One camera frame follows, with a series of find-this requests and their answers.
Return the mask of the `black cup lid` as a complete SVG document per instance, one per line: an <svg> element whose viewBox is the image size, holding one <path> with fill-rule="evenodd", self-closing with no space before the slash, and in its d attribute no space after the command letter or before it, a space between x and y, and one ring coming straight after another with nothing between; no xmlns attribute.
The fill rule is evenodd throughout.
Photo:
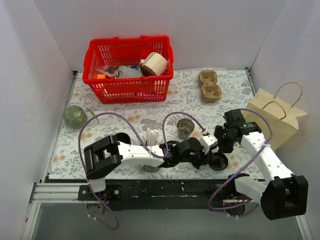
<svg viewBox="0 0 320 240"><path fill-rule="evenodd" d="M209 166L215 171L223 171L228 167L229 161L223 153L213 153L208 161Z"/></svg>

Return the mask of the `red plastic shopping basket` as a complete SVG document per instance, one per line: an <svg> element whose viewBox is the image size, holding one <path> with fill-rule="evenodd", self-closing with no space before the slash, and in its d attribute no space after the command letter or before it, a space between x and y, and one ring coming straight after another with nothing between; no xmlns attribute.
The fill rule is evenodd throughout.
<svg viewBox="0 0 320 240"><path fill-rule="evenodd" d="M103 104L162 102L174 75L173 63L166 35L93 39L82 79Z"/></svg>

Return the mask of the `stack of black paper cups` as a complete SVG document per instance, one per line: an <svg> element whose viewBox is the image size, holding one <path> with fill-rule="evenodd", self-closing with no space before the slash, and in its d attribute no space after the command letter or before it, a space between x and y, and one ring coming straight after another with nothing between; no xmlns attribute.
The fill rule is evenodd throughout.
<svg viewBox="0 0 320 240"><path fill-rule="evenodd" d="M130 145L131 138L127 133L119 132L116 135L117 141Z"/></svg>

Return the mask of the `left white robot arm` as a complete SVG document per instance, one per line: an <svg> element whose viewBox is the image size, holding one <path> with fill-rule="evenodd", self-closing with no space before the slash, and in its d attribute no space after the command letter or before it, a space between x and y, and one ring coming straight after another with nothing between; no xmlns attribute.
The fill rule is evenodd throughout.
<svg viewBox="0 0 320 240"><path fill-rule="evenodd" d="M212 134L200 139L191 137L182 142L170 141L149 146L121 142L116 135L109 135L84 148L86 178L89 194L95 200L106 196L105 178L119 165L146 165L154 168L173 168L179 163L191 163L196 169L209 162L218 140Z"/></svg>

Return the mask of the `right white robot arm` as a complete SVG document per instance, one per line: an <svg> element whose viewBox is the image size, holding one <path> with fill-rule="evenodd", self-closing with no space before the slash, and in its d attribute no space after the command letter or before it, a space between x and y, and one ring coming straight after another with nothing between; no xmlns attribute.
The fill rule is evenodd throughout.
<svg viewBox="0 0 320 240"><path fill-rule="evenodd" d="M241 108L225 112L224 119L224 125L216 126L214 131L219 150L229 153L238 142L251 160L230 175L211 198L226 187L230 198L245 195L258 203L269 220L304 215L309 188L307 179L295 175L282 163L269 145L270 139L265 139L255 122L246 121Z"/></svg>

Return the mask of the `grey cup of straws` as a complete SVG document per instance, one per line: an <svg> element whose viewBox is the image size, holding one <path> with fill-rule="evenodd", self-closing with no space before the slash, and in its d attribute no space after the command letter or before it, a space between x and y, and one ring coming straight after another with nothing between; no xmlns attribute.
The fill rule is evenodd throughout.
<svg viewBox="0 0 320 240"><path fill-rule="evenodd" d="M145 141L145 144L147 146L155 146L155 145L158 145L161 140L160 140L160 134L159 134L159 131L154 129L154 130L151 130L149 127L147 128L146 130L146 134L145 134L145 137L144 137L144 141ZM160 170L159 167L152 167L150 165L143 165L142 166L142 169L148 173L155 173L155 172L158 172Z"/></svg>

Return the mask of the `floral table mat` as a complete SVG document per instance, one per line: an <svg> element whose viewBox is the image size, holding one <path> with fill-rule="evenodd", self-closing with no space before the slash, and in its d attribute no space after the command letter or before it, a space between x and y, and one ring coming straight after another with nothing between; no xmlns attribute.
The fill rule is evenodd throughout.
<svg viewBox="0 0 320 240"><path fill-rule="evenodd" d="M167 97L161 102L102 104L79 75L73 88L70 105L97 115L87 127L78 129L63 126L48 170L50 181L79 181L86 177L79 150L108 136L126 133L134 145L145 138L147 128L159 131L164 139L177 141L177 123L188 115L194 117L194 138L202 136L202 128L210 133L224 123L223 115L233 109L244 108L253 99L253 91L244 70L218 70L218 85L222 96L217 102L202 100L198 80L199 70L176 70L169 83Z"/></svg>

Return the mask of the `cardboard cup carrier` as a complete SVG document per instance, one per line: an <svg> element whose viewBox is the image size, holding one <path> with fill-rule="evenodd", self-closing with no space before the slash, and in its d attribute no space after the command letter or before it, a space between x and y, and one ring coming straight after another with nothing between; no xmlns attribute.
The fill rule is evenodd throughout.
<svg viewBox="0 0 320 240"><path fill-rule="evenodd" d="M218 75L216 71L205 69L198 74L198 81L201 85L201 96L205 102L217 102L221 99L222 90L217 84Z"/></svg>

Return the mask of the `beige paper roll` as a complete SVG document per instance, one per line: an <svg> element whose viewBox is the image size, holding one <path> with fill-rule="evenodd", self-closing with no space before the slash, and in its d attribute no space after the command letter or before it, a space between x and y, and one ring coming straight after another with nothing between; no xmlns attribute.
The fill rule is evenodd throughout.
<svg viewBox="0 0 320 240"><path fill-rule="evenodd" d="M167 69L168 61L158 52L151 52L139 65L142 75L160 76Z"/></svg>

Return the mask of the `grey plastic pouch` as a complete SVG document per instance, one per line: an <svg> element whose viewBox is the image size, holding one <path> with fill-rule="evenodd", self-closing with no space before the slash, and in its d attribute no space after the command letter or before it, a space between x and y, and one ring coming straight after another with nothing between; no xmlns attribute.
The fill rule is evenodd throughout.
<svg viewBox="0 0 320 240"><path fill-rule="evenodd" d="M141 71L125 65L118 67L118 73L119 79L140 78L143 75Z"/></svg>

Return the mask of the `clear snack packet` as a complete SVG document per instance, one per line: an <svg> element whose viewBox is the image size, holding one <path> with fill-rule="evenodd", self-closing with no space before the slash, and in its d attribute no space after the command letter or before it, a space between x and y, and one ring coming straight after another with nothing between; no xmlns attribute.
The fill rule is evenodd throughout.
<svg viewBox="0 0 320 240"><path fill-rule="evenodd" d="M104 74L108 78L118 78L119 73L118 73L118 66L102 66L97 68L97 72L100 74Z"/></svg>

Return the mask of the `orange small box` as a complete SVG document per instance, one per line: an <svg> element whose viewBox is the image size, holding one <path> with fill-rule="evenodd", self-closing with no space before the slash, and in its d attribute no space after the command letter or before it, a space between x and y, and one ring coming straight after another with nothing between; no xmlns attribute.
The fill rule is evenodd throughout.
<svg viewBox="0 0 320 240"><path fill-rule="evenodd" d="M97 79L105 79L106 76L104 74L97 74Z"/></svg>

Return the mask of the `green melon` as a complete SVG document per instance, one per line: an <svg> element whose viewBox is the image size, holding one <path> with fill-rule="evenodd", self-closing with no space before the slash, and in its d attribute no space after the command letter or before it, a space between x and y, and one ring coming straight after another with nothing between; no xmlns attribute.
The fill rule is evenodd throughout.
<svg viewBox="0 0 320 240"><path fill-rule="evenodd" d="M64 111L63 119L68 127L80 129L87 122L88 116L80 106L72 105Z"/></svg>

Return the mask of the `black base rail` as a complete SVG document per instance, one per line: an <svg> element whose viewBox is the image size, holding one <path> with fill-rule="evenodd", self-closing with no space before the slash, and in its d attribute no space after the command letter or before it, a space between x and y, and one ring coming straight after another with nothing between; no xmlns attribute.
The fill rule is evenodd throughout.
<svg viewBox="0 0 320 240"><path fill-rule="evenodd" d="M222 179L109 179L96 195L113 211L206 209Z"/></svg>

